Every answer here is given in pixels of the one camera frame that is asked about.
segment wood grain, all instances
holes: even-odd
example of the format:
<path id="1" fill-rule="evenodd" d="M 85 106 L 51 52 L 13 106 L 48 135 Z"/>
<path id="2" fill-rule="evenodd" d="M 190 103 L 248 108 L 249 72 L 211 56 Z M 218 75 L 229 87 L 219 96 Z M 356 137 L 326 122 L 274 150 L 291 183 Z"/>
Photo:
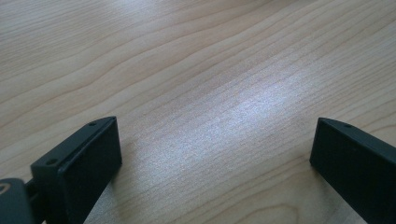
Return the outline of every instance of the wood grain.
<path id="1" fill-rule="evenodd" d="M 93 119 L 123 166 L 86 223 L 364 223 L 318 117 L 396 146 L 396 2 L 0 2 L 0 178 Z"/>

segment screw hole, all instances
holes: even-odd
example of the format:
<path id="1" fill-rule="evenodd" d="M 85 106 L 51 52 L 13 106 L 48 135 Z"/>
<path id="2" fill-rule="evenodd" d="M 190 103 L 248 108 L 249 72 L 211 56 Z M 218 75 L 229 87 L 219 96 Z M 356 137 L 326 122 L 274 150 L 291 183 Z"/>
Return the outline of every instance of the screw hole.
<path id="1" fill-rule="evenodd" d="M 47 161 L 46 164 L 47 165 L 52 165 L 52 164 L 56 163 L 57 161 L 58 160 L 56 160 L 56 159 L 51 159 L 51 160 Z"/>

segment wooden surface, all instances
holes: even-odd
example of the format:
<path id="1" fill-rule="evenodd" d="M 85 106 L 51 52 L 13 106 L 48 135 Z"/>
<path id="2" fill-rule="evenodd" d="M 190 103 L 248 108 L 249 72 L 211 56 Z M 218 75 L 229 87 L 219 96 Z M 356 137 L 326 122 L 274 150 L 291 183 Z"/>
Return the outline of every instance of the wooden surface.
<path id="1" fill-rule="evenodd" d="M 364 223 L 309 165 L 318 117 L 396 146 L 396 2 L 0 2 L 0 178 L 115 115 L 86 223 Z"/>

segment wooden table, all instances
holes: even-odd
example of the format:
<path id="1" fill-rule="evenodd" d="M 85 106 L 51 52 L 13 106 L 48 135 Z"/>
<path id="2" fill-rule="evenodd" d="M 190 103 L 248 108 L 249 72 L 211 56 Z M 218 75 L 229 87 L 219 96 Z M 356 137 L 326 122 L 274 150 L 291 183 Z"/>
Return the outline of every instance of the wooden table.
<path id="1" fill-rule="evenodd" d="M 393 0 L 3 1 L 0 178 L 118 117 L 86 223 L 364 223 L 309 165 L 318 117 L 396 145 Z"/>

